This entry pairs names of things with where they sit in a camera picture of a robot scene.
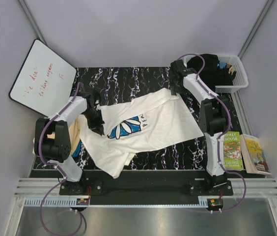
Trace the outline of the beige item in basket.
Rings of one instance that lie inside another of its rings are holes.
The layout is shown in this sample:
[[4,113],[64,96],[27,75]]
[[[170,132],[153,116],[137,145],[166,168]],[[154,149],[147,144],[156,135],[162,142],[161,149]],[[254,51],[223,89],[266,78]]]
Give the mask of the beige item in basket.
[[235,72],[235,68],[233,66],[230,66],[229,69],[228,69],[228,73],[233,75],[233,73]]

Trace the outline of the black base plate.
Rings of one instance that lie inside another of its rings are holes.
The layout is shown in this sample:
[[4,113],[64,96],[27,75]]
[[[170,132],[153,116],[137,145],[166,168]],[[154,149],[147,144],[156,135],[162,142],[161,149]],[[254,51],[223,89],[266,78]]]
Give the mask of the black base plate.
[[103,171],[84,171],[78,182],[64,182],[60,195],[101,196],[110,192],[173,192],[192,196],[232,196],[227,174],[211,177],[205,170],[125,170],[114,179]]

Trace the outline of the blue item in basket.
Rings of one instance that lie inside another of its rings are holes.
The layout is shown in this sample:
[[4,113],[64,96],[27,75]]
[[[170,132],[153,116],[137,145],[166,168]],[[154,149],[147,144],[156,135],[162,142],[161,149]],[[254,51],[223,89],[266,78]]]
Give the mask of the blue item in basket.
[[219,64],[218,64],[218,67],[220,69],[225,69],[225,68],[227,68],[227,65],[228,64],[226,62],[220,61]]

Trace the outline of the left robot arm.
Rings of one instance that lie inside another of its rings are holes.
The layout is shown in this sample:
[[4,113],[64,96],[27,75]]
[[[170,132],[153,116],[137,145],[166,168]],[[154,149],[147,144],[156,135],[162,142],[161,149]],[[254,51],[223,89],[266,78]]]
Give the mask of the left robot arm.
[[48,118],[39,118],[35,125],[34,153],[45,165],[54,166],[64,180],[71,182],[70,189],[78,195],[87,190],[87,182],[81,179],[83,171],[71,156],[69,126],[82,115],[88,128],[102,136],[104,121],[98,108],[100,101],[101,96],[94,89],[77,92],[61,110]]

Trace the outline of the whiteboard with red writing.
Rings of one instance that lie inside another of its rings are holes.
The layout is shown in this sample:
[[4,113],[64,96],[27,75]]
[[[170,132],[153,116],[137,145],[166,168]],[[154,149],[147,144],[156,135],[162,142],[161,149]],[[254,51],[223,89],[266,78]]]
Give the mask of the whiteboard with red writing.
[[77,69],[46,46],[33,41],[9,91],[9,98],[49,117],[69,100]]

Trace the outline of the folded beige t-shirt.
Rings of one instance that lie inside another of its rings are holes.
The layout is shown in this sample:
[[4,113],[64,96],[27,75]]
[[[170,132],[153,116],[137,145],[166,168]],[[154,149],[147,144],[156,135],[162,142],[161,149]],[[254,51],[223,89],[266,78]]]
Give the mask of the folded beige t-shirt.
[[35,124],[33,153],[39,149],[45,158],[65,159],[72,154],[80,141],[81,124],[76,119],[71,125],[63,120],[39,118]]

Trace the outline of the yellow paperback book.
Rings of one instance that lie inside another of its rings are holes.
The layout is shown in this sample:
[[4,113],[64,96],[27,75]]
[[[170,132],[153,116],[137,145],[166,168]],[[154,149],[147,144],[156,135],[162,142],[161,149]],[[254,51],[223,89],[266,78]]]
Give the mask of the yellow paperback book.
[[257,137],[241,134],[241,152],[245,169],[249,174],[271,175],[264,151]]

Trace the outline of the white plastic basket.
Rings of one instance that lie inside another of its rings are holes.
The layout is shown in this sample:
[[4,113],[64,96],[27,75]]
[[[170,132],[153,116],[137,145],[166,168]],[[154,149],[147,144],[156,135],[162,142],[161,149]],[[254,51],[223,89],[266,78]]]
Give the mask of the white plastic basket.
[[[226,62],[236,69],[236,76],[231,86],[216,86],[215,93],[233,93],[241,88],[248,86],[248,77],[239,57],[236,55],[217,54],[220,61]],[[204,58],[199,58],[194,55],[187,55],[182,58],[184,65],[187,68],[193,68],[196,72],[201,72],[205,66]]]

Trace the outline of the green treehouse book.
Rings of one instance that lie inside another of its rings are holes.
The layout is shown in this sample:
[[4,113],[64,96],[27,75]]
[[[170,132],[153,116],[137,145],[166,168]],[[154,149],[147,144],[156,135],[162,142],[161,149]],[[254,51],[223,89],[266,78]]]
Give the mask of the green treehouse book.
[[227,170],[241,171],[244,169],[240,133],[228,131],[223,138],[223,160]]

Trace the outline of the white flower print t-shirt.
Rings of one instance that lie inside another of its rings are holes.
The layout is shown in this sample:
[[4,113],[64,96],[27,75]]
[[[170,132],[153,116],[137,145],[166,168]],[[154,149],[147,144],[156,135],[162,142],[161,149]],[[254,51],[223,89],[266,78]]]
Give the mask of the white flower print t-shirt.
[[91,131],[80,115],[80,139],[95,166],[113,178],[119,177],[136,153],[203,136],[181,96],[167,88],[100,110],[104,134]]

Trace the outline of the folded blue t-shirt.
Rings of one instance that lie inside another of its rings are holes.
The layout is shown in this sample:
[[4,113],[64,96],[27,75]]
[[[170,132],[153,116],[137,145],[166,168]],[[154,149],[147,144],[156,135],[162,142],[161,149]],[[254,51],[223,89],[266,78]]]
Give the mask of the folded blue t-shirt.
[[78,145],[77,145],[75,151],[71,154],[71,156],[72,156],[73,158],[77,158],[77,157],[79,156],[79,153],[80,153],[80,151],[81,151],[81,146],[82,146],[82,142],[79,141],[79,143],[78,143]]

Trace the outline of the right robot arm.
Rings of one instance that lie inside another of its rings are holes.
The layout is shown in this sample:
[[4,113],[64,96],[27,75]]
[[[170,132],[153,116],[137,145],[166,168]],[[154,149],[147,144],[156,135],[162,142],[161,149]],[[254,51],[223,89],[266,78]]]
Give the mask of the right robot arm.
[[213,92],[200,78],[199,73],[187,68],[179,59],[170,64],[171,94],[190,93],[200,104],[198,126],[207,145],[207,175],[204,189],[215,195],[227,184],[223,161],[223,139],[230,130],[231,116],[226,106],[227,98]]

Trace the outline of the black t-shirt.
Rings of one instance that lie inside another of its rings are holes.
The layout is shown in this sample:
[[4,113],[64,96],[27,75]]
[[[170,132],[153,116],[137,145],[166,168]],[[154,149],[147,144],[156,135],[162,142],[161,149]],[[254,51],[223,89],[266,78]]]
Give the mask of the black t-shirt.
[[233,85],[236,71],[233,75],[228,73],[228,69],[231,66],[230,64],[227,65],[227,68],[220,69],[218,67],[220,60],[217,55],[202,54],[200,56],[205,60],[205,66],[199,74],[199,77],[203,83],[205,83],[213,91],[216,90],[216,86]]

